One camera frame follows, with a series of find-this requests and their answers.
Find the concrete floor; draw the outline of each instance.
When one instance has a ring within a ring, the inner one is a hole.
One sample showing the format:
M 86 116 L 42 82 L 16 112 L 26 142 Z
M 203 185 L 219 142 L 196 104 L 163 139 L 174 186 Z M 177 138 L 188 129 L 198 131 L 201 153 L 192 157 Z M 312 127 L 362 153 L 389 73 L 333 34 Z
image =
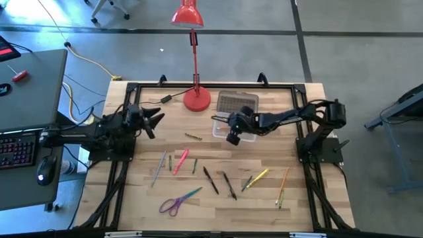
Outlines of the concrete floor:
M 32 50 L 63 48 L 63 39 L 35 0 L 10 0 L 0 13 L 0 26 L 10 42 Z M 169 24 L 177 0 L 125 0 L 131 19 L 106 4 L 93 25 L 93 5 L 80 1 L 42 0 L 65 37 L 80 54 L 100 61 L 125 80 L 153 80 L 166 74 L 169 80 L 187 80 L 192 75 L 192 55 L 185 34 L 95 34 L 73 33 L 76 29 L 174 29 Z M 422 32 L 417 0 L 297 0 L 303 30 L 341 32 Z M 290 0 L 198 0 L 206 30 L 295 30 Z M 37 26 L 41 32 L 28 32 Z M 250 34 L 199 34 L 199 71 L 208 81 L 255 81 L 263 71 L 270 81 L 305 82 L 297 36 Z M 381 128 L 367 132 L 363 124 L 397 100 L 407 90 L 421 84 L 423 38 L 405 37 L 305 37 L 313 82 L 323 83 L 329 99 L 346 105 L 348 123 L 337 131 L 341 140 L 351 142 L 343 149 L 348 177 L 348 193 L 357 228 L 364 231 L 423 236 L 423 189 L 386 193 L 387 185 L 399 181 L 393 154 Z M 105 94 L 110 77 L 95 65 L 71 54 L 66 73 L 78 82 Z M 75 101 L 86 109 L 102 97 L 70 82 Z M 62 93 L 59 110 L 67 115 L 68 98 Z M 100 114 L 102 107 L 95 110 Z M 418 126 L 411 122 L 395 126 L 399 141 L 421 147 Z M 406 156 L 418 158 L 421 151 L 407 149 Z M 47 214 L 40 206 L 0 212 L 0 233 L 64 229 L 75 211 L 82 180 L 59 185 L 58 201 L 65 208 Z M 15 223 L 15 217 L 26 222 Z

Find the purple scissors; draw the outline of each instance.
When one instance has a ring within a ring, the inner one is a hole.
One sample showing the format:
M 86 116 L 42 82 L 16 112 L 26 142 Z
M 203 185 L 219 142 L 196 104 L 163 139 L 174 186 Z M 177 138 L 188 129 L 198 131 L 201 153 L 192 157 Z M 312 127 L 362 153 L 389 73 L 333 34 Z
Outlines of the purple scissors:
M 180 198 L 175 198 L 175 199 L 168 199 L 165 202 L 163 202 L 163 204 L 161 204 L 160 208 L 159 208 L 159 212 L 163 213 L 163 212 L 167 212 L 169 211 L 169 215 L 171 215 L 171 217 L 174 217 L 177 215 L 178 213 L 178 209 L 180 207 L 180 205 L 185 201 L 185 199 L 191 197 L 192 195 L 194 195 L 195 193 L 197 193 L 198 191 L 200 191 L 203 187 L 199 187 L 195 190 L 193 190 L 192 192 L 189 192 L 187 194 L 185 194 L 184 196 L 181 196 Z

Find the red desk lamp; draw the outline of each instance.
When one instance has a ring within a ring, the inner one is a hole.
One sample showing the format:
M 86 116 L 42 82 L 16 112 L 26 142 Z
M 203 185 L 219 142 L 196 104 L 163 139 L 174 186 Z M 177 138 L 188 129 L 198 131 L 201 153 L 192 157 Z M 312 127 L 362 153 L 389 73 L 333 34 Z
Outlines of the red desk lamp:
M 181 0 L 180 7 L 173 15 L 172 25 L 191 28 L 190 42 L 194 53 L 194 90 L 190 90 L 184 95 L 184 104 L 188 110 L 201 112 L 210 105 L 210 93 L 207 89 L 200 87 L 200 78 L 197 73 L 197 33 L 195 28 L 203 28 L 204 23 L 197 10 L 197 0 Z

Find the rgb keyboard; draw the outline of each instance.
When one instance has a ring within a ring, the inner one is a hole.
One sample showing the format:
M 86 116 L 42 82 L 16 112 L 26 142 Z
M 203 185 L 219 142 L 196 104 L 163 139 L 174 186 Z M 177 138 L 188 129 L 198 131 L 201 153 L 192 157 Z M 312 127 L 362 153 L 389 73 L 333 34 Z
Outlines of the rgb keyboard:
M 0 135 L 0 169 L 34 164 L 35 133 Z

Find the chair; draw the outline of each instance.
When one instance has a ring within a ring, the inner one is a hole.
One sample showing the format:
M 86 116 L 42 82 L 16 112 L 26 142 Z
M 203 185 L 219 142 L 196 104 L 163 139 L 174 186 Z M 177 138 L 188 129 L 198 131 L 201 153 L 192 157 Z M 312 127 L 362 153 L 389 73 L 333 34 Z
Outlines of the chair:
M 98 0 L 97 5 L 95 6 L 93 13 L 91 14 L 91 22 L 92 23 L 97 23 L 97 19 L 95 18 L 95 15 L 98 13 L 98 11 L 100 10 L 100 8 L 106 3 L 106 1 L 109 1 L 109 3 L 113 6 L 115 5 L 117 8 L 119 8 L 120 10 L 122 10 L 125 15 L 124 18 L 126 20 L 129 20 L 130 18 L 130 14 L 128 13 L 128 10 L 125 9 L 125 7 L 121 4 L 120 0 L 116 0 L 116 2 L 114 3 L 113 0 Z M 86 4 L 89 4 L 89 0 L 84 0 L 84 2 Z

